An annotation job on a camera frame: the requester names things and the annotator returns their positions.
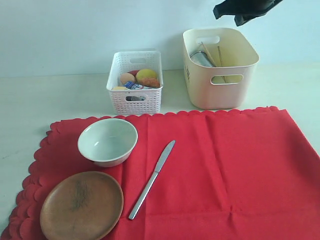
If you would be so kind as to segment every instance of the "white plastic basket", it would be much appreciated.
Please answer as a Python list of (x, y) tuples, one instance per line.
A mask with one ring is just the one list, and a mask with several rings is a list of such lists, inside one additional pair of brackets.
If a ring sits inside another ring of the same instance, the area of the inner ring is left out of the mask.
[[(160, 88), (112, 90), (113, 87), (121, 86), (121, 74), (141, 69), (154, 70), (157, 73)], [(159, 51), (122, 51), (114, 54), (106, 89), (117, 114), (142, 115), (160, 112), (163, 86), (161, 53)], [(128, 101), (127, 97), (143, 97), (144, 100)]]
[[(258, 54), (247, 39), (233, 28), (203, 28), (185, 31), (183, 43), (184, 77), (192, 104), (211, 110), (241, 105), (259, 62)], [(191, 60), (190, 55), (202, 43), (217, 67), (201, 66)]]

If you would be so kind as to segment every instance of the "knife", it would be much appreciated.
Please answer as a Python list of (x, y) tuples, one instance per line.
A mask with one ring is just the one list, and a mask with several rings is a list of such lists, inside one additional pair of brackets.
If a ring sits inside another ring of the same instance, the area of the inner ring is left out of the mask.
[(158, 176), (159, 172), (161, 171), (162, 166), (165, 164), (165, 162), (166, 162), (172, 148), (174, 147), (175, 143), (176, 143), (176, 140), (169, 142), (168, 145), (163, 150), (163, 152), (161, 153), (161, 156), (155, 165), (155, 169), (154, 169), (149, 181), (145, 185), (139, 199), (136, 201), (136, 204), (134, 205), (134, 207), (129, 215), (130, 220), (133, 220), (135, 218), (135, 216), (137, 215), (139, 208), (141, 207), (142, 203), (144, 202), (152, 184), (156, 180), (156, 177)]

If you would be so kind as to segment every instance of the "basket handle hole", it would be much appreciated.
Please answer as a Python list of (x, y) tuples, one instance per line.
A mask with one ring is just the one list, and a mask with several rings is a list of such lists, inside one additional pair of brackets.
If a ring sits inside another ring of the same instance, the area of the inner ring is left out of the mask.
[(243, 75), (222, 75), (211, 78), (212, 85), (238, 84), (244, 78)]
[(220, 42), (219, 36), (201, 36), (198, 37), (196, 40), (197, 44), (217, 44)]
[(142, 102), (146, 100), (145, 96), (126, 96), (125, 100), (127, 102)]
[(130, 63), (132, 64), (145, 64), (147, 60), (145, 58), (131, 58)]

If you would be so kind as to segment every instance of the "table surface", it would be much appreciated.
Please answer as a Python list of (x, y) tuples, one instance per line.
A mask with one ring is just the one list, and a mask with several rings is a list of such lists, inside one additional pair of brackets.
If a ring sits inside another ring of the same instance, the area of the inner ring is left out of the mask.
[[(34, 152), (56, 121), (115, 116), (108, 74), (0, 78), (0, 233), (16, 206)], [(163, 72), (161, 113), (201, 110), (191, 104), (182, 70)], [(320, 153), (320, 63), (258, 65), (240, 110), (287, 109)]]

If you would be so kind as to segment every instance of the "brown plate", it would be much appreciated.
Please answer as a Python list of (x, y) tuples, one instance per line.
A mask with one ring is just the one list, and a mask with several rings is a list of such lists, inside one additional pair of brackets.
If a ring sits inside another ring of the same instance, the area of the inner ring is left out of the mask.
[(117, 224), (124, 206), (118, 182), (86, 171), (59, 183), (45, 199), (40, 225), (48, 240), (100, 240)]

